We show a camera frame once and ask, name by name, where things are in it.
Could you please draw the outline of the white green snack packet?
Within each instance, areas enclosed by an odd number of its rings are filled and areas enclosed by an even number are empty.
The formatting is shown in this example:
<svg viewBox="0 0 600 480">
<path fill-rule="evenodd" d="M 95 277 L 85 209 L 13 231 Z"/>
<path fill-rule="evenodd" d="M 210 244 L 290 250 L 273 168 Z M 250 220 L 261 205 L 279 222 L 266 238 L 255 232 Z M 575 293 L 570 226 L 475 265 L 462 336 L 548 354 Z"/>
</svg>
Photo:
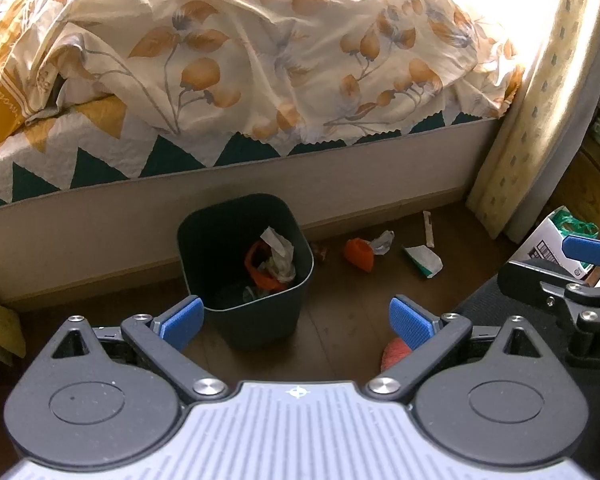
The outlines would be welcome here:
<svg viewBox="0 0 600 480">
<path fill-rule="evenodd" d="M 425 278 L 434 278 L 443 269 L 441 258 L 426 245 L 403 247 L 403 251 Z"/>
</svg>

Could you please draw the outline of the white paper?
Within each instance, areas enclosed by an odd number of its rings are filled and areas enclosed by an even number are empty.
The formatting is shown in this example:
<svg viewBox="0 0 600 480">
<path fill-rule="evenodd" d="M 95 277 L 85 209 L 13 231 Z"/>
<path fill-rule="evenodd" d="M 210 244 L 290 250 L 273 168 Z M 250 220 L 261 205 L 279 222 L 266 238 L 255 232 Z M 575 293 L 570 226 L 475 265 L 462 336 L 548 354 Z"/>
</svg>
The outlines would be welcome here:
<svg viewBox="0 0 600 480">
<path fill-rule="evenodd" d="M 394 232 L 385 230 L 378 237 L 370 241 L 370 248 L 376 256 L 388 254 L 394 240 Z"/>
</svg>

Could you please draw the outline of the dark green trash bin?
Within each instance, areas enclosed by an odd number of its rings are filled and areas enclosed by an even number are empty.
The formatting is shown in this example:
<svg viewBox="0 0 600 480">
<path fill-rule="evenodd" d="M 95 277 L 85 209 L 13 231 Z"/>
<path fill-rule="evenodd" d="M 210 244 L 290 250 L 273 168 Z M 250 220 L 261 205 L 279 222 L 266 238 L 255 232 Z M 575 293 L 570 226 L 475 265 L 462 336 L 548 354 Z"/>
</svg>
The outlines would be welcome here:
<svg viewBox="0 0 600 480">
<path fill-rule="evenodd" d="M 232 348 L 263 348 L 294 332 L 314 257 L 283 200 L 250 194 L 194 211 L 176 240 L 188 291 Z"/>
</svg>

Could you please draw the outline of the orange trash in bin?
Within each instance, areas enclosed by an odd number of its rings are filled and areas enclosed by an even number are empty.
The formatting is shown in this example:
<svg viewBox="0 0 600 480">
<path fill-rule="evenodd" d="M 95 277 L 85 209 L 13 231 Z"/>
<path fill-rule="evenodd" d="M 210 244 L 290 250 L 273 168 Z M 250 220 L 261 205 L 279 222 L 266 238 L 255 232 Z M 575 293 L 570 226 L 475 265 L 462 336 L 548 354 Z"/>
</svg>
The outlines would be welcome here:
<svg viewBox="0 0 600 480">
<path fill-rule="evenodd" d="M 287 288 L 287 285 L 279 281 L 266 266 L 268 258 L 272 255 L 271 247 L 259 240 L 248 250 L 245 267 L 258 289 L 264 292 L 282 292 Z"/>
</svg>

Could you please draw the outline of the green plastic bag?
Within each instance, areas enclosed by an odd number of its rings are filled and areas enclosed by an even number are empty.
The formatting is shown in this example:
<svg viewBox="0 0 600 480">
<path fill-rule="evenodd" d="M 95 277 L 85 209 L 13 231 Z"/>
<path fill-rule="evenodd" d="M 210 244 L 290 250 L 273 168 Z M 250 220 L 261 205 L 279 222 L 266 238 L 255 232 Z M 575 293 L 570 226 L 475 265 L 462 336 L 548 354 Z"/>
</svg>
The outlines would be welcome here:
<svg viewBox="0 0 600 480">
<path fill-rule="evenodd" d="M 587 238 L 597 238 L 600 230 L 594 222 L 586 222 L 576 218 L 571 211 L 560 206 L 550 215 L 550 221 L 563 237 L 577 235 Z"/>
</svg>

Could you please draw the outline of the red mesh ball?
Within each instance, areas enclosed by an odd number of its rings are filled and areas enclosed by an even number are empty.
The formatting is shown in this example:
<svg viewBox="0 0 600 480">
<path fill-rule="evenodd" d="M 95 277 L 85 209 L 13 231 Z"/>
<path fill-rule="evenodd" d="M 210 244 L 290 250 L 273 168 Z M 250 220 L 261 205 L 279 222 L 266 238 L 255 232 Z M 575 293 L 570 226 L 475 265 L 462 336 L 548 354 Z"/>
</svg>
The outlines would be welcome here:
<svg viewBox="0 0 600 480">
<path fill-rule="evenodd" d="M 396 365 L 397 362 L 400 362 L 411 353 L 412 349 L 401 338 L 394 338 L 386 345 L 386 348 L 382 352 L 380 360 L 381 373 L 393 367 L 393 365 Z"/>
</svg>

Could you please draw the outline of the white cardboard box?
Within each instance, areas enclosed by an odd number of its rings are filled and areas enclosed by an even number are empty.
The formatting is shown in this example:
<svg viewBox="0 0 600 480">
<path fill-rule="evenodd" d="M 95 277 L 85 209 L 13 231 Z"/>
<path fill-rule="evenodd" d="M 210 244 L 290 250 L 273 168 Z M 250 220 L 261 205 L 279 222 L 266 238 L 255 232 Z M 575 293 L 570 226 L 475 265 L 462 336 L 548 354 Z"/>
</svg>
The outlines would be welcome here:
<svg viewBox="0 0 600 480">
<path fill-rule="evenodd" d="M 562 252 L 564 238 L 552 218 L 547 216 L 512 255 L 512 260 L 546 260 L 558 264 L 574 278 L 582 280 L 594 269 L 594 266 L 592 263 L 568 258 Z"/>
</svg>

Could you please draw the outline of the wooden furniture right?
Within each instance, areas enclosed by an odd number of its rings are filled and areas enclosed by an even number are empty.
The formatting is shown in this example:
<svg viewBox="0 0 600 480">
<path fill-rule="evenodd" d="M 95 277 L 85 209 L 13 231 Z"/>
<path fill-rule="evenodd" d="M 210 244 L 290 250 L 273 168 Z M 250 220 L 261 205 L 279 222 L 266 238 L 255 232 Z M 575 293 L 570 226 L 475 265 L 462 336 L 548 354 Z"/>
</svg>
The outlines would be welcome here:
<svg viewBox="0 0 600 480">
<path fill-rule="evenodd" d="M 586 136 L 548 200 L 550 209 L 567 207 L 600 231 L 600 144 Z"/>
</svg>

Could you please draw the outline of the orange crumpled wrapper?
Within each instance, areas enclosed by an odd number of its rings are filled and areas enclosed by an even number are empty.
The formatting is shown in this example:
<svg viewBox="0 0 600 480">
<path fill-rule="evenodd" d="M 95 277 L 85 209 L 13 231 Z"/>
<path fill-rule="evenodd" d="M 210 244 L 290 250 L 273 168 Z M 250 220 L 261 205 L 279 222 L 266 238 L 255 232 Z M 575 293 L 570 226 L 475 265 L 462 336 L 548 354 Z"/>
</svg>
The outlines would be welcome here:
<svg viewBox="0 0 600 480">
<path fill-rule="evenodd" d="M 362 238 L 358 237 L 347 240 L 346 244 L 344 244 L 342 253 L 343 257 L 348 263 L 351 263 L 352 266 L 355 266 L 366 273 L 373 271 L 375 254 L 373 248 L 370 247 L 370 243 L 366 242 L 366 240 L 362 240 Z"/>
</svg>

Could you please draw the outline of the white tissue in bin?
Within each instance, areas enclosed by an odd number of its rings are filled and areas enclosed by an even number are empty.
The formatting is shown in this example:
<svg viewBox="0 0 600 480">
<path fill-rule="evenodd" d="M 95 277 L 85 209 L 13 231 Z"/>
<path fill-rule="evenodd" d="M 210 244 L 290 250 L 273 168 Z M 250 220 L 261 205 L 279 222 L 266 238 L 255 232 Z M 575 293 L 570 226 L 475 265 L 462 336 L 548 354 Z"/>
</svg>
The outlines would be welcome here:
<svg viewBox="0 0 600 480">
<path fill-rule="evenodd" d="M 266 260 L 265 269 L 279 283 L 292 282 L 296 277 L 294 245 L 270 226 L 262 233 L 261 240 L 271 249 L 271 257 Z"/>
</svg>

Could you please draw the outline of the brown leaf scrap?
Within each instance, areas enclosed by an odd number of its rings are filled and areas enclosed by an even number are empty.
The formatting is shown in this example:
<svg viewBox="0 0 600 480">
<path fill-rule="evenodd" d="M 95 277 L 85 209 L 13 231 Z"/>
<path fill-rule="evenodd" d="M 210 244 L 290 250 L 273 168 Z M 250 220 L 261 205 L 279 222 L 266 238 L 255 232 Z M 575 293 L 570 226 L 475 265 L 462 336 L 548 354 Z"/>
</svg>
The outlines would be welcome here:
<svg viewBox="0 0 600 480">
<path fill-rule="evenodd" d="M 319 264 L 323 264 L 327 261 L 329 255 L 332 253 L 329 246 L 322 243 L 311 243 L 312 252 L 315 258 L 315 261 Z"/>
</svg>

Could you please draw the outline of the bed with zigzag sheet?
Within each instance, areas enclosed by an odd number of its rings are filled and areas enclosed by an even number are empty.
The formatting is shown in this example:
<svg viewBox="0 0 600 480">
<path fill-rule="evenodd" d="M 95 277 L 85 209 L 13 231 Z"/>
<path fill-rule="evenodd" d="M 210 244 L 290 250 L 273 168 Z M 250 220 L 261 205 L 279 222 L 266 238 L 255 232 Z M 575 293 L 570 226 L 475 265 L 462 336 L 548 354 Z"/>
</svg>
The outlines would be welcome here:
<svg viewBox="0 0 600 480">
<path fill-rule="evenodd" d="M 0 143 L 0 303 L 30 310 L 168 278 L 182 220 L 251 193 L 281 198 L 314 236 L 456 202 L 497 131 L 444 112 L 355 144 L 274 148 L 171 136 L 114 98 L 80 106 Z"/>
</svg>

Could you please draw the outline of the cream patterned curtain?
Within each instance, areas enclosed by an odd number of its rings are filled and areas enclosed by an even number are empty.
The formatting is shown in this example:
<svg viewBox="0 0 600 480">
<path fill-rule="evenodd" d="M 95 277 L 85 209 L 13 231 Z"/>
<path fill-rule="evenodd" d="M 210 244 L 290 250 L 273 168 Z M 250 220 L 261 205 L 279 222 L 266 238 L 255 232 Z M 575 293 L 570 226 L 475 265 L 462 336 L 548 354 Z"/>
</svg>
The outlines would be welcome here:
<svg viewBox="0 0 600 480">
<path fill-rule="evenodd" d="M 559 0 L 468 195 L 490 237 L 526 235 L 579 149 L 599 93 L 600 0 Z"/>
</svg>

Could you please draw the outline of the floral cream duvet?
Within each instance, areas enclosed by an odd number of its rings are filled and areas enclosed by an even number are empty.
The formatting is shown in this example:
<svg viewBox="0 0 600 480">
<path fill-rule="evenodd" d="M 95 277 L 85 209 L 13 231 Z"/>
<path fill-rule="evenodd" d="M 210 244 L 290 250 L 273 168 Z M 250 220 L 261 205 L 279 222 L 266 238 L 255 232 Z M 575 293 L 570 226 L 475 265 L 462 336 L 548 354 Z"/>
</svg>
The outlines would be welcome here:
<svg viewBox="0 0 600 480">
<path fill-rule="evenodd" d="M 102 96 L 177 135 L 353 140 L 501 117 L 524 64 L 495 0 L 0 0 L 0 143 Z"/>
</svg>

